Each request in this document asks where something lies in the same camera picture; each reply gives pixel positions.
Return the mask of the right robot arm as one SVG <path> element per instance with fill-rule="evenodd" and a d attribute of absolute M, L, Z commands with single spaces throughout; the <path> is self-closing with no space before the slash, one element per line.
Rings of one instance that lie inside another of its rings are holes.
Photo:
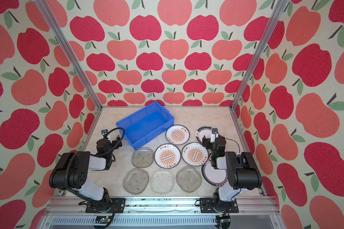
<path fill-rule="evenodd" d="M 202 145 L 211 151 L 211 167 L 224 170 L 227 176 L 227 182 L 213 194 L 216 207 L 228 206 L 242 192 L 261 187 L 262 176 L 250 152 L 226 151 L 226 138 L 216 134 L 203 137 Z"/>

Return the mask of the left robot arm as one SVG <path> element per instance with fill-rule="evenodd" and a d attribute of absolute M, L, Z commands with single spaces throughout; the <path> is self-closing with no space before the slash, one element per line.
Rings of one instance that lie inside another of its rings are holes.
<path fill-rule="evenodd" d="M 89 151 L 64 153 L 49 177 L 49 186 L 53 189 L 66 190 L 93 204 L 112 206 L 106 188 L 99 187 L 88 179 L 89 171 L 109 170 L 115 157 L 114 150 L 122 146 L 123 135 L 116 140 L 109 140 L 107 132 L 97 141 L 96 154 Z"/>

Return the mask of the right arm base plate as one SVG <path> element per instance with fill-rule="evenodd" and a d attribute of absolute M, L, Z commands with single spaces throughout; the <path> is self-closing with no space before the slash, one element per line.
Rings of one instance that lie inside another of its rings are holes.
<path fill-rule="evenodd" d="M 226 214 L 226 213 L 239 213 L 239 208 L 237 201 L 221 201 L 214 200 L 213 198 L 200 198 L 199 205 L 201 213 L 217 213 L 217 214 Z"/>

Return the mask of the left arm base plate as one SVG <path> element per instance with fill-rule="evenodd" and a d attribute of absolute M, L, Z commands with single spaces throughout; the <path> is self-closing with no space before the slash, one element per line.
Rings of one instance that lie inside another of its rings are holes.
<path fill-rule="evenodd" d="M 112 213 L 123 213 L 125 208 L 125 198 L 111 198 L 105 201 L 90 201 L 87 204 L 86 213 L 94 214 L 112 214 Z"/>

